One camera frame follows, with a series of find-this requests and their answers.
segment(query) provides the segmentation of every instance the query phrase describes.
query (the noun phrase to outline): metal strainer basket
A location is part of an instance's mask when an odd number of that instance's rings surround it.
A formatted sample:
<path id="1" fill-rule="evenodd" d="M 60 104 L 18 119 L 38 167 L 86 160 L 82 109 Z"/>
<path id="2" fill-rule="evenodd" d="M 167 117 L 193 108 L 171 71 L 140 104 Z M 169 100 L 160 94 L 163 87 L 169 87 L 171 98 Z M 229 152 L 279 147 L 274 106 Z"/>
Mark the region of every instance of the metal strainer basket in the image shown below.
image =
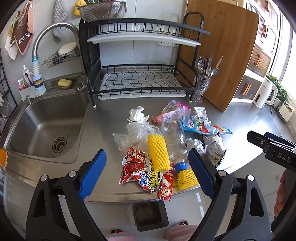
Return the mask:
<path id="1" fill-rule="evenodd" d="M 80 15 L 84 21 L 93 22 L 97 20 L 123 18 L 126 13 L 126 2 L 108 1 L 95 4 L 78 6 Z"/>

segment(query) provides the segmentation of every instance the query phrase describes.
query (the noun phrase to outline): white bottle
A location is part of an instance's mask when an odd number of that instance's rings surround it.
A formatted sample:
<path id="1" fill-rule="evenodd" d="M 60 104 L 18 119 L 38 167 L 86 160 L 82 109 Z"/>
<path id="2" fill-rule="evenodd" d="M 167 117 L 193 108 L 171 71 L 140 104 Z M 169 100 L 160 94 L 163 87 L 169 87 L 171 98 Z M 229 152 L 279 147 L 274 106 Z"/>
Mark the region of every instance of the white bottle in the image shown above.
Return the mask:
<path id="1" fill-rule="evenodd" d="M 27 83 L 27 86 L 30 87 L 33 85 L 32 76 L 30 74 L 30 70 L 24 65 L 24 69 L 22 71 L 22 74 L 24 76 L 24 80 Z"/>

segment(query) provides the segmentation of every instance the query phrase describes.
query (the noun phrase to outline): power outlet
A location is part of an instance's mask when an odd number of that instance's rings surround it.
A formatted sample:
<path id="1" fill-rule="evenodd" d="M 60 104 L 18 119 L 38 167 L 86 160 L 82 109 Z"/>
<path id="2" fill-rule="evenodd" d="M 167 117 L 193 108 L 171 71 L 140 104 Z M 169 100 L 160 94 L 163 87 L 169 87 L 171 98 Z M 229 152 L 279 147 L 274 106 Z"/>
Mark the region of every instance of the power outlet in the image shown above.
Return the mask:
<path id="1" fill-rule="evenodd" d="M 168 47 L 174 47 L 177 48 L 179 44 L 173 43 L 173 42 L 165 42 L 165 41 L 157 41 L 156 45 L 159 46 L 168 46 Z"/>

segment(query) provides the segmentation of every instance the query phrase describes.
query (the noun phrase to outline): stainless steel sink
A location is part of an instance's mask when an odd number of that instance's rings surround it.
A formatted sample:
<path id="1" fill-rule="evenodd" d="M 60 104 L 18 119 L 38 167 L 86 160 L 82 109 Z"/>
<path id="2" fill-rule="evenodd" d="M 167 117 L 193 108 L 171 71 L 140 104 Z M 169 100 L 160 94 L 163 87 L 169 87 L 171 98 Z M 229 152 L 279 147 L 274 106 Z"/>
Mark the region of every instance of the stainless steel sink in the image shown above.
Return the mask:
<path id="1" fill-rule="evenodd" d="M 76 93 L 40 98 L 21 114 L 10 140 L 12 151 L 72 163 L 89 98 Z"/>

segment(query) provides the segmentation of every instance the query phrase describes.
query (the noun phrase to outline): striped gray towel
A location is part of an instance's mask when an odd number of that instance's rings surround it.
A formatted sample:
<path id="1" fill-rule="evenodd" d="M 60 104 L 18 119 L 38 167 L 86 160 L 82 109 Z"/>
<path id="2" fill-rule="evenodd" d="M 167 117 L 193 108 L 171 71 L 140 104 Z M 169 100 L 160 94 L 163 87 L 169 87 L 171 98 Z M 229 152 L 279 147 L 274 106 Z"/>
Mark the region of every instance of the striped gray towel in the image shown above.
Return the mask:
<path id="1" fill-rule="evenodd" d="M 52 19 L 53 23 L 66 21 L 69 17 L 67 8 L 65 6 L 64 0 L 56 0 L 54 5 L 54 16 Z M 61 28 L 54 28 L 53 37 L 56 41 L 61 41 Z"/>

